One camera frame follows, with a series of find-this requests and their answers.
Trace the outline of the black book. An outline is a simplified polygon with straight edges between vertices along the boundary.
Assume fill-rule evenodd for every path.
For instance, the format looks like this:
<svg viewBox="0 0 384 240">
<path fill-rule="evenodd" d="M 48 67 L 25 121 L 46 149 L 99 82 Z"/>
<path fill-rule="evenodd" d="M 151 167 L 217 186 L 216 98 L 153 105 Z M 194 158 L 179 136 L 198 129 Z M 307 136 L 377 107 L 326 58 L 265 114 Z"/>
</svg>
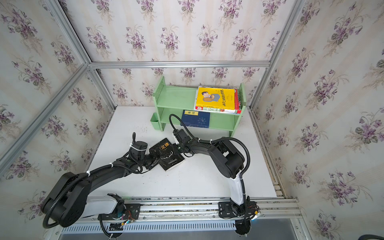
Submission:
<svg viewBox="0 0 384 240">
<path fill-rule="evenodd" d="M 152 146 L 149 149 L 149 153 L 154 157 L 154 161 L 166 172 L 175 168 L 185 160 L 178 152 L 177 145 L 172 144 L 167 138 Z"/>
</svg>

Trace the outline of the dark blue book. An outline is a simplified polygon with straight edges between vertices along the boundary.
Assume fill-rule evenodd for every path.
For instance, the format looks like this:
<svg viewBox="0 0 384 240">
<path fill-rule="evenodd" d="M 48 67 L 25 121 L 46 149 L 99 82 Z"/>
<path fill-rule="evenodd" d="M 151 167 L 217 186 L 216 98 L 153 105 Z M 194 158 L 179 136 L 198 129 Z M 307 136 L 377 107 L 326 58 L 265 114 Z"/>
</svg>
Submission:
<svg viewBox="0 0 384 240">
<path fill-rule="evenodd" d="M 210 116 L 211 114 L 208 112 L 183 110 L 182 121 L 187 127 L 208 129 Z"/>
</svg>

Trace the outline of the yellow book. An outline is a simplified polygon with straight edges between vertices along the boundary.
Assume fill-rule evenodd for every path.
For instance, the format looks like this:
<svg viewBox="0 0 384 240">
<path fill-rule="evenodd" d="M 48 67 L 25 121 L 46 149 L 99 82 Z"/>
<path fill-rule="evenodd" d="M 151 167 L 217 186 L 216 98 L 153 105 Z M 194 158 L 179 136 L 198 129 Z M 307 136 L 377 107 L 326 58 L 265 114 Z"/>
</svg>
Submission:
<svg viewBox="0 0 384 240">
<path fill-rule="evenodd" d="M 195 100 L 197 110 L 235 110 L 236 105 L 235 89 L 199 87 L 197 90 Z"/>
</svg>

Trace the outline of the green red nature book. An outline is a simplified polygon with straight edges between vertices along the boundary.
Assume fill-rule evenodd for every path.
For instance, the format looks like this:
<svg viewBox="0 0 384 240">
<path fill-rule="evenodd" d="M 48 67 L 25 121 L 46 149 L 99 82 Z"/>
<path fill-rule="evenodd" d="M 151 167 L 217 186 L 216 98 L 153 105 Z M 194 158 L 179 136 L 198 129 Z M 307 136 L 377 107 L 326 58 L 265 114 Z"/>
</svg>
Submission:
<svg viewBox="0 0 384 240">
<path fill-rule="evenodd" d="M 240 114 L 241 113 L 241 102 L 239 100 L 238 90 L 236 90 L 236 109 L 235 110 L 218 110 L 218 109 L 204 109 L 197 110 L 194 105 L 194 109 L 201 112 L 212 112 L 212 113 L 225 113 L 225 114 Z"/>
</svg>

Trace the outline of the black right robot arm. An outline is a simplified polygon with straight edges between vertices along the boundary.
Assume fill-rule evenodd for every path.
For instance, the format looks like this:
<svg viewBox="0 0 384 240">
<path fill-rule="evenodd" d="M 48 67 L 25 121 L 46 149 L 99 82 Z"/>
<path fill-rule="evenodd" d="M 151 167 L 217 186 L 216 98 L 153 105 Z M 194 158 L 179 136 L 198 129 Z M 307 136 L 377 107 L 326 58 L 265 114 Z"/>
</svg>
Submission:
<svg viewBox="0 0 384 240">
<path fill-rule="evenodd" d="M 244 217 L 251 220 L 259 216 L 259 206 L 246 195 L 243 175 L 250 166 L 250 153 L 244 144 L 230 137 L 203 141 L 189 136 L 184 130 L 174 130 L 173 134 L 177 153 L 188 157 L 207 155 L 220 174 L 227 178 L 231 196 L 228 202 L 219 203 L 220 218 Z"/>
</svg>

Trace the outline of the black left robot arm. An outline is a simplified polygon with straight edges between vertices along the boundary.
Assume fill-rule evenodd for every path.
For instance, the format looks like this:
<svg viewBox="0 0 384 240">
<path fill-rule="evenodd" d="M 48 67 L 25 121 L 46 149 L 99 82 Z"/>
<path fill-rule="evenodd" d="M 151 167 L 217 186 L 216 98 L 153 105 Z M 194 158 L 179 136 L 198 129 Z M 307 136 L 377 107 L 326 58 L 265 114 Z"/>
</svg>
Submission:
<svg viewBox="0 0 384 240">
<path fill-rule="evenodd" d="M 81 218 L 95 215 L 121 219 L 128 211 L 122 197 L 107 194 L 91 199 L 89 194 L 114 180 L 140 175 L 155 167 L 160 157 L 155 151 L 147 154 L 147 149 L 147 143 L 133 142 L 127 153 L 107 165 L 85 173 L 63 174 L 41 205 L 45 215 L 43 228 L 69 227 Z"/>
</svg>

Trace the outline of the green wooden bookshelf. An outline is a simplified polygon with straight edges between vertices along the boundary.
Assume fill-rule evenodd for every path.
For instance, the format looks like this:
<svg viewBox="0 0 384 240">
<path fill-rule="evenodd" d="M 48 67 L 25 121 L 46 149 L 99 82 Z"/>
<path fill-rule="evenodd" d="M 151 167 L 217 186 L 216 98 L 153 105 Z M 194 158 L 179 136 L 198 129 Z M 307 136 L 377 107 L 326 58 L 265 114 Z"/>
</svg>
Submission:
<svg viewBox="0 0 384 240">
<path fill-rule="evenodd" d="M 155 112 L 151 117 L 151 123 L 155 130 L 164 131 L 166 124 L 170 123 L 169 116 L 171 114 L 182 117 L 184 110 L 195 111 L 195 98 L 197 88 L 168 86 L 165 78 L 161 77 L 156 85 L 153 93 L 153 101 L 155 104 Z M 247 97 L 245 85 L 241 84 L 239 89 L 239 97 L 241 103 L 240 114 L 229 114 L 211 112 L 209 128 L 215 130 L 228 131 L 233 137 L 237 130 L 241 118 L 247 106 Z"/>
</svg>

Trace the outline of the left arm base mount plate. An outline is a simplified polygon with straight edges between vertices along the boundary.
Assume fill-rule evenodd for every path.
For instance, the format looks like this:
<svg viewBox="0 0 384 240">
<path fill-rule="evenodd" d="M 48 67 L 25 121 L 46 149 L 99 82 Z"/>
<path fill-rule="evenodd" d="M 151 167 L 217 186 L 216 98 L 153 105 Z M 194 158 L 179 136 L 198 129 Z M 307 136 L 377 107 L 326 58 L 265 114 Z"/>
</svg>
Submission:
<svg viewBox="0 0 384 240">
<path fill-rule="evenodd" d="M 139 219 L 141 204 L 125 204 L 123 213 L 118 220 L 135 221 Z"/>
</svg>

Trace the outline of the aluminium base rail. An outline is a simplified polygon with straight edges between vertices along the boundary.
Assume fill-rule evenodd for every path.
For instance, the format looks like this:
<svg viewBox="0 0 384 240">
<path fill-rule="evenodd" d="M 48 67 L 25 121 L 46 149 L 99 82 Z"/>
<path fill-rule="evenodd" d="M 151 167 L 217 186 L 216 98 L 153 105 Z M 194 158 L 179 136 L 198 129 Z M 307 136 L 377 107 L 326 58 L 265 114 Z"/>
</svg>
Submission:
<svg viewBox="0 0 384 240">
<path fill-rule="evenodd" d="M 135 222 L 159 221 L 213 221 L 238 220 L 240 218 L 221 219 L 219 217 L 218 202 L 228 202 L 229 198 L 179 198 L 179 199 L 131 199 L 125 204 L 141 204 L 139 219 Z M 295 199 L 272 198 L 252 199 L 260 208 L 257 219 L 295 219 L 303 214 Z M 102 214 L 104 222 L 124 222 L 118 220 L 117 214 Z"/>
</svg>

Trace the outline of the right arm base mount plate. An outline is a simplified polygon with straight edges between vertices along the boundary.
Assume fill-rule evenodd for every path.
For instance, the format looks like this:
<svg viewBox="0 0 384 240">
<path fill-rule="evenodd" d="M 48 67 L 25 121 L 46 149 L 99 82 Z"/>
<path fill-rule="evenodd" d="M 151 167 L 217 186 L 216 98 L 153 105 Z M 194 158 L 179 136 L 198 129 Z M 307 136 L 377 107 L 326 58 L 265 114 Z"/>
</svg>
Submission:
<svg viewBox="0 0 384 240">
<path fill-rule="evenodd" d="M 219 217 L 221 219 L 232 219 L 238 217 L 233 211 L 231 202 L 218 202 Z"/>
</svg>

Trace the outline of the aluminium frame top bar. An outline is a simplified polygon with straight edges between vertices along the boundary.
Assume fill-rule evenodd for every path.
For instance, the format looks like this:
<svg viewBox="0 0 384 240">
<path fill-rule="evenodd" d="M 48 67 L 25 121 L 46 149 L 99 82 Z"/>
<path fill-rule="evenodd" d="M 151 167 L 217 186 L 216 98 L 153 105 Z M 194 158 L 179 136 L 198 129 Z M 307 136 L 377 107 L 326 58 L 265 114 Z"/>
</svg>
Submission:
<svg viewBox="0 0 384 240">
<path fill-rule="evenodd" d="M 92 62 L 91 69 L 155 69 L 155 68 L 267 68 L 270 61 L 144 61 L 144 62 Z"/>
</svg>

